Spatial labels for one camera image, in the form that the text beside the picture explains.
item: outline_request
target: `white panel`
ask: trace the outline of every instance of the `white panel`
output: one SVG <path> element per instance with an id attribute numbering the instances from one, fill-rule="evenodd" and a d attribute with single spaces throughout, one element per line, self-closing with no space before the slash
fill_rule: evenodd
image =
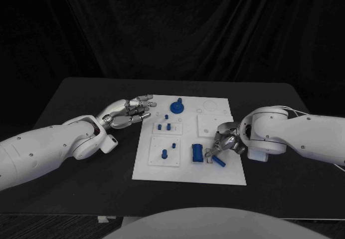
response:
<path id="1" fill-rule="evenodd" d="M 217 127 L 226 122 L 235 122 L 233 116 L 198 115 L 198 135 L 200 137 L 216 136 Z"/>
<path id="2" fill-rule="evenodd" d="M 180 138 L 152 137 L 149 165 L 180 167 Z M 162 158 L 164 149 L 168 150 L 168 158 Z"/>
<path id="3" fill-rule="evenodd" d="M 183 135 L 183 123 L 171 123 L 171 130 L 168 130 L 168 123 L 157 122 L 154 124 L 154 133 Z"/>
<path id="4" fill-rule="evenodd" d="M 174 114 L 171 104 L 178 101 L 178 98 L 183 98 L 185 110 L 181 114 Z M 155 95 L 151 101 L 158 102 L 158 106 L 151 108 L 152 116 L 144 121 L 133 179 L 246 185 L 242 158 L 233 150 L 219 154 L 219 158 L 227 164 L 226 167 L 222 167 L 217 162 L 207 163 L 207 159 L 203 164 L 193 163 L 193 144 L 203 144 L 203 152 L 206 153 L 206 149 L 213 147 L 214 141 L 214 135 L 213 137 L 198 136 L 198 115 L 229 116 L 223 120 L 220 119 L 220 123 L 217 122 L 210 130 L 216 130 L 223 122 L 233 121 L 230 120 L 233 117 L 229 99 Z M 152 137 L 177 138 L 175 135 L 154 134 L 155 123 L 183 124 L 180 167 L 149 165 Z"/>

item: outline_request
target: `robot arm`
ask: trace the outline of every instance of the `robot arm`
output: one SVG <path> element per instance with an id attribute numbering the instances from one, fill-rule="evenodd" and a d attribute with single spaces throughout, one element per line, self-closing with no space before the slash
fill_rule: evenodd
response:
<path id="1" fill-rule="evenodd" d="M 220 125 L 216 146 L 207 156 L 230 148 L 239 153 L 240 139 L 249 147 L 249 158 L 266 162 L 269 154 L 286 152 L 286 146 L 307 158 L 345 166 L 345 119 L 304 115 L 288 119 L 281 107 L 259 108 L 242 121 Z"/>
<path id="2" fill-rule="evenodd" d="M 90 157 L 99 149 L 109 153 L 118 146 L 106 130 L 125 128 L 144 121 L 151 113 L 152 95 L 133 100 L 119 100 L 107 106 L 97 118 L 80 116 L 63 125 L 32 130 L 0 142 L 0 191 L 22 184 L 56 170 L 64 160 Z"/>

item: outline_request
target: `silver robotic hand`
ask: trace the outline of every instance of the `silver robotic hand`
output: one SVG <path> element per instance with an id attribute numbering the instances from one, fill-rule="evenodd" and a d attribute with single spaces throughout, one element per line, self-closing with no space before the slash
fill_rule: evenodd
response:
<path id="1" fill-rule="evenodd" d="M 119 142 L 107 134 L 110 128 L 125 128 L 144 121 L 158 104 L 154 95 L 112 103 L 97 117 L 80 116 L 63 125 L 25 132 L 0 142 L 0 191 L 56 170 L 69 157 L 82 160 L 100 149 L 109 153 Z"/>
<path id="2" fill-rule="evenodd" d="M 113 128 L 126 128 L 133 123 L 144 121 L 152 114 L 145 113 L 135 115 L 138 113 L 146 112 L 151 110 L 149 107 L 157 107 L 158 103 L 149 102 L 154 98 L 154 95 L 139 96 L 135 99 L 119 100 L 112 103 L 107 108 L 97 115 L 97 120 L 107 130 Z"/>
<path id="3" fill-rule="evenodd" d="M 240 145 L 240 133 L 237 122 L 223 123 L 217 128 L 214 137 L 214 146 L 211 151 L 207 152 L 206 157 L 216 156 L 222 151 L 232 149 L 242 154 L 246 147 Z"/>

